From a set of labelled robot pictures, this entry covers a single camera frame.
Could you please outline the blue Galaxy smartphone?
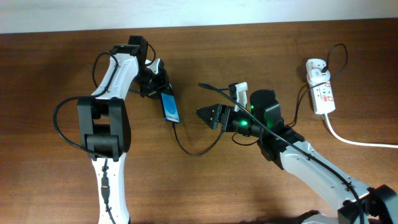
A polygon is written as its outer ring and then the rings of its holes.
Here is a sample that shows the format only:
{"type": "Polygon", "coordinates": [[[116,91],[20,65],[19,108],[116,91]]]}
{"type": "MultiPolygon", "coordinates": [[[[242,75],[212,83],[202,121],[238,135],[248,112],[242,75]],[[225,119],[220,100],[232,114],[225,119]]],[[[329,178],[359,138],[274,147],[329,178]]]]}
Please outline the blue Galaxy smartphone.
{"type": "Polygon", "coordinates": [[[166,121],[179,123],[180,117],[178,114],[177,104],[175,97],[170,94],[162,93],[160,95],[160,100],[162,103],[162,109],[164,112],[164,118],[166,121]]]}

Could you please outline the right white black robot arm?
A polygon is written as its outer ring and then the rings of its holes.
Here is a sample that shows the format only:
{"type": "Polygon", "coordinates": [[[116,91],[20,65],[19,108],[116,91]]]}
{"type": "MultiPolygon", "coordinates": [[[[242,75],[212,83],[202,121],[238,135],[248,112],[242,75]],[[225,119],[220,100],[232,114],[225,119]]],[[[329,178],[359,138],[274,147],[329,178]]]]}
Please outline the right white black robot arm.
{"type": "Polygon", "coordinates": [[[299,178],[336,212],[333,218],[312,210],[295,223],[397,223],[397,194],[386,185],[371,187],[322,157],[284,124],[274,91],[255,91],[249,101],[250,110],[215,104],[197,109],[197,115],[211,129],[257,137],[268,161],[299,178]]]}

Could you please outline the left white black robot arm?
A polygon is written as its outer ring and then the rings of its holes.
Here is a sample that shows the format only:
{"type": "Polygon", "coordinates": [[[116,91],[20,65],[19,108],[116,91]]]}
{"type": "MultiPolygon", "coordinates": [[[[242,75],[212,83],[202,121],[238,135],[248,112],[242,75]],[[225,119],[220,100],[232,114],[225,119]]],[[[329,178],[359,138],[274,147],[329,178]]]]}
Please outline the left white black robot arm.
{"type": "Polygon", "coordinates": [[[147,61],[148,41],[132,35],[109,51],[109,67],[91,96],[78,100],[80,139],[96,173],[100,223],[130,223],[124,191],[124,162],[131,146],[125,99],[131,83],[141,97],[161,99],[174,91],[157,58],[147,61]]]}

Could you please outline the white charger adapter plug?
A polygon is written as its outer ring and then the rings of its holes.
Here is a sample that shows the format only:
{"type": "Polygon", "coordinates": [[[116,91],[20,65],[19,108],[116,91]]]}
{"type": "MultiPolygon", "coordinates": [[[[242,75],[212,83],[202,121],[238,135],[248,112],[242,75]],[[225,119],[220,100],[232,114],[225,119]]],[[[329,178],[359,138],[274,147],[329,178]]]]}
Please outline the white charger adapter plug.
{"type": "Polygon", "coordinates": [[[310,70],[307,74],[307,81],[309,82],[309,84],[312,85],[327,82],[329,79],[330,79],[329,71],[322,73],[322,71],[317,68],[310,70]]]}

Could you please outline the white power strip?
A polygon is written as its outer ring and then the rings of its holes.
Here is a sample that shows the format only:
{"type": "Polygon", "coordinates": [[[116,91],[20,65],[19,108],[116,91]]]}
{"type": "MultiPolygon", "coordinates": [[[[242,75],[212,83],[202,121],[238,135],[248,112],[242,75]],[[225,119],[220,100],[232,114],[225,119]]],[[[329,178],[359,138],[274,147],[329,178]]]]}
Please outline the white power strip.
{"type": "MultiPolygon", "coordinates": [[[[326,66],[326,62],[319,58],[311,58],[306,62],[307,74],[310,70],[317,68],[321,71],[326,66]]],[[[331,89],[330,80],[318,84],[309,84],[312,96],[313,110],[315,114],[328,114],[335,110],[335,102],[331,89]]]]}

